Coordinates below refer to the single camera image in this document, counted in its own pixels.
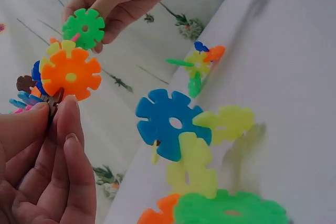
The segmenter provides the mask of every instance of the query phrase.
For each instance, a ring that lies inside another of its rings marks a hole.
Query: plastic snowflake toy
[[[224,139],[233,141],[248,131],[254,125],[254,113],[250,108],[239,106],[223,106],[218,115],[205,111],[193,119],[198,126],[211,129],[212,144],[220,144]]]
[[[155,212],[151,208],[145,210],[138,220],[138,224],[173,224],[173,209],[179,198],[180,195],[172,194],[160,199],[157,203],[161,212]]]
[[[80,37],[76,41],[76,47],[88,50],[97,45],[96,41],[100,42],[103,39],[104,31],[102,29],[104,28],[104,19],[99,17],[96,10],[79,9],[64,23],[63,39],[71,40],[79,33]]]
[[[199,106],[189,108],[191,100],[188,96],[174,91],[172,98],[169,98],[165,89],[156,89],[148,97],[153,102],[143,97],[135,112],[136,116],[148,119],[138,123],[138,130],[147,144],[153,145],[155,140],[160,141],[157,148],[160,156],[176,162],[181,159],[178,139],[183,132],[194,132],[207,144],[211,143],[211,130],[192,123],[192,119],[203,111]],[[170,119],[178,119],[182,127],[173,127]]]
[[[86,62],[89,53],[81,48],[72,49],[68,56],[67,50],[62,49],[50,57],[53,65],[47,63],[41,71],[43,88],[50,95],[64,88],[64,97],[73,94],[81,101],[91,95],[88,88],[99,88],[101,76],[94,74],[100,73],[101,67],[96,58]]]
[[[185,59],[185,62],[193,63],[193,67],[185,67],[185,70],[189,72],[189,77],[194,78],[196,73],[199,72],[200,77],[203,77],[203,74],[208,74],[210,72],[209,63],[205,63],[203,60],[206,57],[206,52],[193,52],[192,55],[188,55]]]
[[[47,92],[43,88],[39,68],[40,68],[40,61],[38,60],[35,62],[34,67],[31,70],[32,79],[36,81],[36,87],[41,92],[41,94],[47,95]]]
[[[214,199],[199,194],[182,196],[174,208],[176,224],[288,224],[286,211],[276,202],[239,191],[218,190]]]
[[[172,193],[199,193],[210,199],[215,198],[217,174],[214,169],[206,168],[212,162],[212,154],[206,142],[197,138],[193,132],[181,133],[179,140],[182,158],[179,162],[168,164],[166,171],[166,181],[173,187]]]

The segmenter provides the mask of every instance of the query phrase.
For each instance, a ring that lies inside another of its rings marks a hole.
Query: center hole
[[[65,79],[69,82],[74,82],[76,80],[77,76],[76,74],[74,73],[68,73],[66,76],[65,76]]]
[[[182,123],[177,118],[169,118],[169,123],[176,129],[182,129]]]
[[[236,210],[227,210],[224,213],[226,215],[230,215],[230,216],[240,216],[240,215],[242,215],[239,211],[236,211]]]

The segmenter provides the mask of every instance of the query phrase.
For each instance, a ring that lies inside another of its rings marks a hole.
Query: yellow snowflake piece
[[[157,162],[160,159],[160,156],[158,155],[158,153],[156,152],[157,150],[157,140],[154,141],[154,144],[152,146],[152,164],[156,165]]]
[[[172,194],[198,193],[213,199],[217,192],[217,174],[207,169],[212,154],[202,138],[194,132],[184,132],[178,136],[182,158],[167,165],[166,181],[173,187]]]
[[[223,140],[233,141],[248,131],[255,123],[250,108],[223,106],[218,115],[205,111],[193,118],[193,124],[211,129],[211,144],[220,144]]]
[[[57,53],[61,48],[59,47],[59,43],[58,42],[54,42],[52,43],[46,50],[46,53],[49,57],[51,57],[52,55],[54,55],[55,53]]]
[[[196,73],[199,72],[201,78],[203,74],[208,74],[210,72],[209,62],[204,62],[203,60],[207,56],[206,52],[193,52],[192,55],[188,55],[185,59],[185,62],[193,63],[193,67],[185,67],[185,70],[189,72],[189,77],[194,78]]]
[[[67,52],[67,58],[71,58],[71,51],[76,47],[76,43],[71,40],[63,40],[61,44],[62,49]]]

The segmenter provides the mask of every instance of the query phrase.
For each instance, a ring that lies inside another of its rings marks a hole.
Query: white fabric
[[[335,17],[334,0],[225,0],[200,38],[227,53],[194,103],[248,106],[266,123],[240,189],[279,202],[295,224],[335,220]],[[187,82],[180,68],[169,88],[186,92]],[[165,164],[152,166],[150,155],[142,144],[105,224],[136,223],[168,195]],[[230,188],[230,174],[220,171],[220,187]]]
[[[0,0],[0,24],[5,24],[0,33],[0,113],[14,110],[8,100],[17,96],[17,77],[30,74],[35,61],[45,56],[50,37],[60,38],[62,5],[68,1]],[[206,24],[222,1],[164,0],[164,3],[177,14],[185,13]],[[133,93],[102,73],[100,89],[80,103],[87,155],[94,167],[108,165],[114,174],[127,170],[141,141],[134,116],[138,100],[152,89],[167,86],[176,68],[164,60],[183,58],[192,45],[178,34],[175,18],[161,5],[151,13],[154,23],[140,19],[97,55],[102,67],[131,86]],[[99,224],[110,201],[100,187],[97,195]]]

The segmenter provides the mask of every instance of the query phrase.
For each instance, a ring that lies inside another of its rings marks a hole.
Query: bed sheet
[[[68,1],[0,0],[0,113],[14,110],[8,99],[17,96],[17,77],[30,74],[50,37],[61,38],[61,12]],[[80,103],[86,153],[97,182],[97,224],[140,143],[137,102],[150,90],[167,87],[176,68],[164,59],[183,58],[222,1],[163,0],[97,55],[103,67],[101,87]],[[174,12],[196,18],[198,26],[176,27]]]

